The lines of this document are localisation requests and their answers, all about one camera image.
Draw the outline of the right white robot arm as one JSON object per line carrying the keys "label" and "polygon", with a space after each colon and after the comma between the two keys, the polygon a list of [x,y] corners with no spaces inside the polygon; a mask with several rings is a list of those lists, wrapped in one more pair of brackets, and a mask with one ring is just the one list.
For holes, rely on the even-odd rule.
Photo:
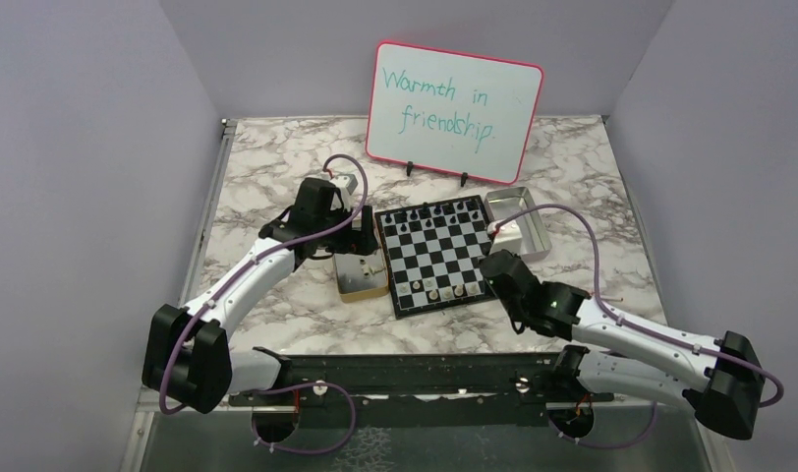
{"label": "right white robot arm", "polygon": [[754,434],[767,377],[745,335],[715,338],[650,322],[577,287],[540,281],[508,251],[482,259],[480,271],[517,332],[569,341],[549,374],[557,397],[627,394],[690,410],[731,439]]}

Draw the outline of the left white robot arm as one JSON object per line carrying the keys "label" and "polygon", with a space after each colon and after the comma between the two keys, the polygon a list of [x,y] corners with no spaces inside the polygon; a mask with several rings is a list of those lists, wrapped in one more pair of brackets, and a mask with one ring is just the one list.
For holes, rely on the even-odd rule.
{"label": "left white robot arm", "polygon": [[208,413],[227,394],[254,390],[275,404],[290,394],[282,356],[265,348],[234,354],[229,341],[258,302],[319,251],[369,256],[378,244],[372,208],[353,206],[359,182],[352,174],[305,179],[295,202],[264,224],[248,252],[213,286],[181,307],[165,304],[153,315],[142,383]]}

